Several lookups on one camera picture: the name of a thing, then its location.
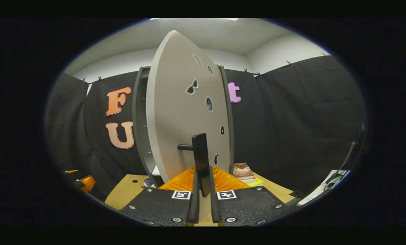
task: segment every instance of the black metal bar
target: black metal bar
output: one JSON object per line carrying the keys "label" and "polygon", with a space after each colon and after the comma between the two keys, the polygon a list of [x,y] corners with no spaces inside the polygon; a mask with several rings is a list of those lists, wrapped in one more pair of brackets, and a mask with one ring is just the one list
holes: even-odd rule
{"label": "black metal bar", "polygon": [[192,196],[189,202],[189,211],[187,222],[192,224],[197,224],[199,222],[200,215],[200,188],[198,181],[197,170],[194,171],[194,180],[192,185]]}
{"label": "black metal bar", "polygon": [[139,158],[142,161],[144,170],[156,187],[164,184],[161,176],[154,176],[153,169],[156,166],[155,159],[150,146],[149,135],[147,133],[147,117],[146,117],[146,93],[147,93],[147,77],[150,73],[150,66],[140,67],[136,75],[135,85],[133,86],[132,98],[132,119],[138,123],[133,125],[133,135],[135,146],[138,151]]}
{"label": "black metal bar", "polygon": [[184,145],[184,144],[178,144],[177,149],[181,150],[193,150],[192,145]]}
{"label": "black metal bar", "polygon": [[215,191],[215,180],[212,168],[209,168],[209,184],[210,184],[210,212],[212,214],[212,222],[220,225],[221,224],[220,205],[218,204],[217,192]]}
{"label": "black metal bar", "polygon": [[[224,86],[224,93],[226,98],[226,105],[227,105],[227,119],[229,121],[229,129],[233,128],[233,115],[232,115],[232,106],[230,101],[230,93],[229,93],[229,81],[227,80],[226,71],[223,66],[219,65],[218,68],[221,72],[221,78],[223,79],[223,86]],[[230,144],[230,162],[229,162],[229,174],[233,174],[233,165],[234,165],[234,158],[235,158],[235,140],[234,140],[234,131],[229,130],[229,144]]]}
{"label": "black metal bar", "polygon": [[207,152],[206,133],[200,133],[192,137],[192,147],[194,152],[194,161],[198,174],[200,190],[202,196],[207,197],[210,193],[209,182],[209,157]]}

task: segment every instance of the cutout hole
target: cutout hole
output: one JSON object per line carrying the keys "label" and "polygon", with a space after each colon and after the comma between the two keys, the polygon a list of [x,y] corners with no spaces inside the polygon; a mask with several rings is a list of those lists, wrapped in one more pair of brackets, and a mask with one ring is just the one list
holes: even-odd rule
{"label": "cutout hole", "polygon": [[199,64],[200,66],[203,65],[202,60],[200,60],[200,58],[199,58],[196,54],[193,54],[192,57],[193,57],[194,60],[197,62],[197,64]]}
{"label": "cutout hole", "polygon": [[218,164],[218,153],[215,153],[214,163],[212,163],[212,165],[216,166],[217,164]]}
{"label": "cutout hole", "polygon": [[194,81],[192,81],[192,86],[194,88],[199,88],[199,83],[197,82],[197,79],[194,79]]}
{"label": "cutout hole", "polygon": [[186,88],[186,91],[185,91],[187,94],[189,94],[189,95],[193,95],[194,94],[194,87],[191,85],[191,86],[189,86],[188,88]]}
{"label": "cutout hole", "polygon": [[210,113],[214,109],[214,105],[212,104],[212,100],[209,97],[206,97],[206,108]]}

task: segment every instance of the black curtain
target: black curtain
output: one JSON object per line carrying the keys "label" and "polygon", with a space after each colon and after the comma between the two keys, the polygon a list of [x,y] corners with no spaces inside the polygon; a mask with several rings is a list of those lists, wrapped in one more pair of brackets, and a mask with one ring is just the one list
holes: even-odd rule
{"label": "black curtain", "polygon": [[50,151],[62,170],[80,169],[90,151],[84,108],[88,83],[63,73],[56,81],[46,108],[45,128]]}
{"label": "black curtain", "polygon": [[256,77],[268,141],[268,179],[301,193],[343,163],[366,123],[364,102],[333,56],[316,57]]}
{"label": "black curtain", "polygon": [[[84,166],[96,179],[96,185],[106,196],[126,174],[147,175],[139,158],[136,143],[130,149],[113,146],[105,127],[108,123],[118,124],[119,140],[121,142],[128,140],[121,124],[132,121],[132,97],[137,73],[137,71],[129,72],[93,82],[86,97],[85,133],[93,152]],[[122,94],[125,96],[125,102],[119,105],[121,112],[107,116],[107,94],[126,87],[131,88],[131,93]]]}
{"label": "black curtain", "polygon": [[[119,149],[105,127],[132,120],[137,71],[88,84],[67,74],[57,81],[47,112],[52,154],[63,169],[79,169],[96,179],[104,199],[126,174],[146,175],[136,143]],[[316,57],[255,77],[226,70],[240,87],[232,103],[234,162],[246,162],[265,178],[308,193],[332,169],[338,169],[366,123],[363,100],[354,79],[333,56]],[[107,116],[107,94],[130,87],[120,113]]]}
{"label": "black curtain", "polygon": [[266,130],[264,107],[260,91],[253,74],[243,71],[226,70],[227,82],[233,82],[240,90],[236,95],[241,98],[238,103],[231,103],[235,163],[247,163],[258,174],[265,172],[262,164],[265,159]]}

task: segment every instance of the stack of books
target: stack of books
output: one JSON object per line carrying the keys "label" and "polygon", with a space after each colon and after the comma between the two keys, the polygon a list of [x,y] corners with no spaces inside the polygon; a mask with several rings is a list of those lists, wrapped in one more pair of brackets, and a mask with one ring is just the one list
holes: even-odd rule
{"label": "stack of books", "polygon": [[259,180],[254,176],[253,171],[251,171],[247,163],[235,163],[233,167],[233,175],[250,187],[264,184],[262,180]]}

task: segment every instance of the black bracket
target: black bracket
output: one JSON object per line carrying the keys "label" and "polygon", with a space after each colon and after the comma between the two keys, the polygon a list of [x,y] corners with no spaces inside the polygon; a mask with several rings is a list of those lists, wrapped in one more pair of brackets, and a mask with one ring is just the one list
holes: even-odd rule
{"label": "black bracket", "polygon": [[194,152],[194,161],[196,164],[196,172],[198,182],[203,197],[207,197],[210,193],[209,184],[209,157],[207,152],[206,133],[200,133],[192,137],[192,145],[178,144],[177,149],[192,150]]}

